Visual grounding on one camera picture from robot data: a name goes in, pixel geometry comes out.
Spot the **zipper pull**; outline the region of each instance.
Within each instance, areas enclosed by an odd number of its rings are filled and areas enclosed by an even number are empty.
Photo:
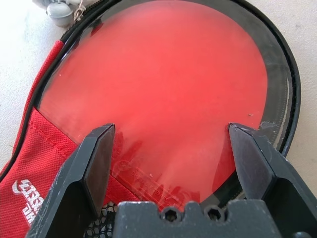
[[[80,21],[83,18],[83,13],[86,10],[83,5],[83,0],[80,1],[75,13],[74,13],[74,21]]]

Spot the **black mesh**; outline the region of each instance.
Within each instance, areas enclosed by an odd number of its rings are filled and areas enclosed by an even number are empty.
[[[99,219],[90,223],[84,233],[84,238],[111,238],[113,234],[114,218],[117,212],[117,205],[108,203],[102,208]]]

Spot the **white surface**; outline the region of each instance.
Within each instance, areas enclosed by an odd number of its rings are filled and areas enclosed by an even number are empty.
[[[249,0],[282,32],[297,61],[302,104],[287,158],[317,195],[317,0]],[[31,0],[5,1],[0,13],[0,168],[10,158],[31,84],[64,29]]]

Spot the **screw hole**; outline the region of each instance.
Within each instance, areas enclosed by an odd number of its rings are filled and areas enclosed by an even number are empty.
[[[225,220],[224,212],[219,207],[214,205],[206,207],[204,210],[204,214],[212,221],[224,222]]]
[[[171,223],[180,222],[181,215],[180,213],[173,207],[167,207],[162,211],[162,218]]]

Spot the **gray object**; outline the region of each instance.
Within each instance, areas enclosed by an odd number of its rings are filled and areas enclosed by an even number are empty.
[[[65,27],[73,22],[73,10],[64,2],[53,2],[48,5],[47,15],[57,26]]]

